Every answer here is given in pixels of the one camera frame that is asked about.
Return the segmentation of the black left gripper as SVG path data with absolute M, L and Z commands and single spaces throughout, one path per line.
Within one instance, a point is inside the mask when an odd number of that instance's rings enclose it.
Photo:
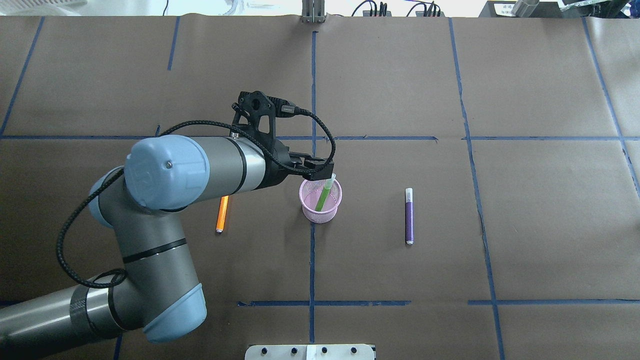
M 288 176 L 300 176 L 308 182 L 328 180 L 334 171 L 329 158 L 313 157 L 310 153 L 293 152 L 289 146 L 276 141 L 265 155 L 265 188 L 281 184 Z

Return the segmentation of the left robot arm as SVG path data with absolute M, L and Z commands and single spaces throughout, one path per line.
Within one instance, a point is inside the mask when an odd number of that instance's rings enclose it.
M 276 138 L 163 134 L 138 141 L 125 164 L 94 183 L 55 244 L 75 285 L 1 310 L 1 358 L 32 360 L 142 330 L 153 344 L 196 330 L 207 317 L 181 212 L 190 205 L 276 186 L 290 175 L 326 180 L 333 158 L 292 152 Z M 82 278 L 62 245 L 88 208 L 114 230 L 124 267 Z

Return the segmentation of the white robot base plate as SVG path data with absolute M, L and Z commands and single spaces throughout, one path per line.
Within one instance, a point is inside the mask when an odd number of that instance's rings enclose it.
M 375 360 L 374 345 L 343 344 L 261 344 L 247 348 L 245 360 Z

